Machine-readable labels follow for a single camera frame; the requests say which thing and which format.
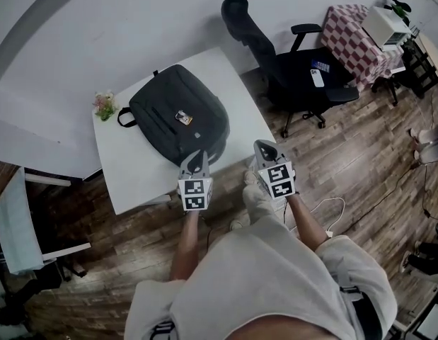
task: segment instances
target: black strap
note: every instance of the black strap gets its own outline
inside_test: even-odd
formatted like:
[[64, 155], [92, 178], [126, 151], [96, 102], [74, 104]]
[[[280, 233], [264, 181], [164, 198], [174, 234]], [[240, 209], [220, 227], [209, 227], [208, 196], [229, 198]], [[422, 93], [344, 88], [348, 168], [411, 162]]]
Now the black strap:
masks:
[[362, 326], [365, 340], [382, 340], [382, 328], [379, 317], [374, 309], [371, 300], [365, 292], [361, 293], [363, 298], [354, 301], [355, 312]]
[[120, 113], [118, 113], [118, 123], [121, 126], [123, 126], [124, 128], [131, 128], [137, 124], [137, 122], [135, 120], [128, 122], [128, 123], [125, 123], [124, 125], [121, 123], [120, 116], [124, 115], [125, 113], [129, 113], [129, 112], [131, 112], [131, 109], [129, 107], [124, 107], [121, 109]]

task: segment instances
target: backpack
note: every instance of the backpack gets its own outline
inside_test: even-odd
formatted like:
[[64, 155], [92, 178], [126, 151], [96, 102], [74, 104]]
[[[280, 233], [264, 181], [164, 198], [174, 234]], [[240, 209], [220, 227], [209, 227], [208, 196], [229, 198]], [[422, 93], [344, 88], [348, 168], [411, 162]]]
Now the backpack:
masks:
[[[131, 112], [134, 121], [120, 122]], [[158, 73], [118, 114], [118, 123], [138, 125], [148, 141], [165, 158], [180, 166], [194, 151], [207, 152], [209, 164], [225, 150], [229, 120], [219, 99], [192, 73], [176, 64]]]

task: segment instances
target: chair seat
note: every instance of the chair seat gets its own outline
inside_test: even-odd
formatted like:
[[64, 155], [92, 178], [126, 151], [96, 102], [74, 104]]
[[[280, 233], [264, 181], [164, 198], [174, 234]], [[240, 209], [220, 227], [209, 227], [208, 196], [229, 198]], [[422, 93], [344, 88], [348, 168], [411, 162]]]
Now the chair seat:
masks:
[[[324, 81], [324, 88], [315, 87], [310, 69], [312, 61], [330, 65], [330, 71], [321, 72]], [[326, 48], [298, 50], [277, 56], [285, 81], [290, 88], [299, 95], [301, 92], [319, 92], [325, 89], [341, 88], [344, 84], [353, 80], [353, 76], [344, 68], [341, 63]]]

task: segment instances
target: white t-shirt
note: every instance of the white t-shirt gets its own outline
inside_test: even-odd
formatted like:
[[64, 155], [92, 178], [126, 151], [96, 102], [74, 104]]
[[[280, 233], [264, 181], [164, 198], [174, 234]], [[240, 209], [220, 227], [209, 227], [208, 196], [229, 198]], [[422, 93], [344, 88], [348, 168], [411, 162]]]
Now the white t-shirt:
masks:
[[386, 273], [367, 252], [337, 236], [314, 253], [275, 218], [264, 217], [220, 239], [187, 281], [139, 283], [125, 339], [223, 340], [268, 315], [304, 320], [339, 339], [364, 339], [335, 282], [339, 265], [369, 296], [385, 336], [396, 300]]

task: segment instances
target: table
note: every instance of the table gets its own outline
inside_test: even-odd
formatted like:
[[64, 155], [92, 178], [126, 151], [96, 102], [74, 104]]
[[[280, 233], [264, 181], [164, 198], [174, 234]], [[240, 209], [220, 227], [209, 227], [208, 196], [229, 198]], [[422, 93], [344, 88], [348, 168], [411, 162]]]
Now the table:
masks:
[[0, 245], [11, 273], [41, 269], [46, 261], [90, 248], [89, 243], [61, 251], [41, 252], [25, 189], [25, 172], [21, 167], [0, 195]]
[[[415, 64], [412, 65], [411, 69], [419, 67], [425, 60], [428, 60], [432, 67], [431, 69], [426, 69], [426, 72], [418, 78], [418, 83], [420, 87], [414, 90], [417, 96], [423, 97], [426, 91], [438, 84], [438, 49], [434, 45], [434, 43], [423, 33], [420, 33], [417, 36], [415, 42], [417, 43], [419, 48], [425, 53], [419, 58], [419, 60]], [[423, 86], [422, 83], [428, 77], [431, 77], [431, 82], [428, 83], [426, 86]]]
[[378, 77], [390, 78], [392, 69], [402, 65], [401, 47], [383, 52], [362, 28], [368, 14], [363, 5], [335, 5], [328, 10], [321, 43], [330, 49], [355, 80], [359, 91]]
[[[275, 141], [241, 78], [220, 48], [206, 50], [178, 64], [191, 71], [219, 97], [228, 113], [230, 135], [224, 153], [211, 165], [211, 173], [254, 155], [254, 141]], [[117, 94], [117, 104], [121, 108], [127, 107], [133, 95], [152, 77], [142, 79]], [[117, 112], [103, 122], [94, 111], [93, 125], [105, 182], [116, 214], [151, 202], [176, 188], [179, 168], [162, 157], [137, 126], [121, 127], [117, 122]]]

